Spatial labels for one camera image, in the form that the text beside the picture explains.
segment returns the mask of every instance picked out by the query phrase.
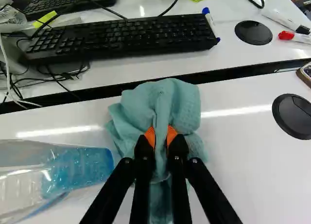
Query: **teal cloth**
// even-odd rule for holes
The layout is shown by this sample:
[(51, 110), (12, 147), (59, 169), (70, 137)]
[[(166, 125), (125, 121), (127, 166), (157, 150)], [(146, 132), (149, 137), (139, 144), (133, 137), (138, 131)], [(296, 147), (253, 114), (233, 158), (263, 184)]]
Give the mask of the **teal cloth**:
[(137, 139), (150, 126), (154, 127), (156, 169), (150, 187), (149, 223), (169, 223), (172, 220), (171, 182), (164, 147), (168, 125), (185, 135), (189, 157), (206, 161), (202, 140), (194, 133), (201, 119), (198, 87), (177, 79), (146, 82), (123, 91), (121, 102), (108, 110), (112, 120), (106, 128), (122, 157), (134, 158)]

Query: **blue marker cap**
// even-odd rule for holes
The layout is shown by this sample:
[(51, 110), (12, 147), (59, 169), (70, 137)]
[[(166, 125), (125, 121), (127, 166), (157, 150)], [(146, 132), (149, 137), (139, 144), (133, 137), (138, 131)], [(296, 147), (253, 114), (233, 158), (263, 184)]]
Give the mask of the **blue marker cap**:
[(209, 14), (210, 11), (209, 11), (209, 8), (208, 7), (205, 7), (204, 9), (202, 9), (202, 14)]

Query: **red cap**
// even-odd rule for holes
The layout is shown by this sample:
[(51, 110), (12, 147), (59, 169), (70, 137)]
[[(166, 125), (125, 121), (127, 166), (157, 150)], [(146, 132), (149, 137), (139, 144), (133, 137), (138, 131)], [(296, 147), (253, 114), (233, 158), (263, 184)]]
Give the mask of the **red cap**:
[(282, 31), (278, 34), (278, 38), (282, 40), (291, 40), (294, 36), (294, 33), (288, 31)]

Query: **desk surface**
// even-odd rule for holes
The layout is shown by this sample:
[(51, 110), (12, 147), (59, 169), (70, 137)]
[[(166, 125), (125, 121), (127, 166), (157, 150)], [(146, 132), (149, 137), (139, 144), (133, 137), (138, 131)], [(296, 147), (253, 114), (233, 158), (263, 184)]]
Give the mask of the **desk surface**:
[[(310, 141), (287, 135), (271, 112), (278, 95), (294, 93), (310, 101), (310, 89), (294, 72), (201, 84), (199, 89), (202, 121), (198, 134), (209, 156), (207, 167), (243, 223), (310, 223)], [(94, 131), (26, 139), (113, 149), (103, 125), (110, 119), (107, 107), (119, 100), (113, 97), (1, 115), (6, 127), (0, 139), (17, 138), (21, 132), (95, 125), (99, 127)], [(76, 224), (100, 188), (73, 192), (71, 199), (22, 223)], [(128, 223), (132, 197), (130, 189), (116, 224)], [(190, 203), (193, 223), (206, 223), (193, 190)]]
[[(111, 9), (128, 18), (151, 17), (158, 15), (172, 2), (173, 0), (118, 0)], [(276, 8), (295, 21), (311, 27), (311, 22), (290, 0), (265, 0), (265, 2), (265, 8)], [(260, 10), (247, 0), (203, 0), (199, 3), (179, 0), (169, 14), (199, 13), (205, 6), (211, 9), (217, 33), (222, 39), (211, 50), (97, 60), (91, 63), (91, 69), (83, 75), (80, 81), (68, 81), (64, 84), (70, 90), (80, 90), (311, 57), (309, 45), (279, 41), (277, 34), (285, 30), (285, 27), (263, 17)], [(72, 13), (67, 16), (81, 16), (83, 22), (117, 19), (116, 16), (102, 9)], [(257, 20), (268, 26), (274, 36), (272, 42), (265, 46), (254, 46), (239, 40), (235, 36), (234, 27), (238, 22), (247, 19)], [(53, 83), (30, 86), (22, 90), (26, 98), (64, 92), (58, 84)]]

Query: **black keyboard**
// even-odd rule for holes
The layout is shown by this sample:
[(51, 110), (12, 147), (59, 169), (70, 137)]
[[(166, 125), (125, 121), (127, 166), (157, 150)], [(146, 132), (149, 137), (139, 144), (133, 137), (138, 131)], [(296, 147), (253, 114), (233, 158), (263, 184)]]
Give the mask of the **black keyboard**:
[(95, 1), (107, 7), (114, 5), (117, 0), (32, 0), (23, 11), (28, 20), (36, 20), (53, 10), (65, 14), (98, 8), (90, 1)]
[(43, 29), (25, 51), (27, 63), (192, 52), (218, 43), (202, 14), (102, 21)]

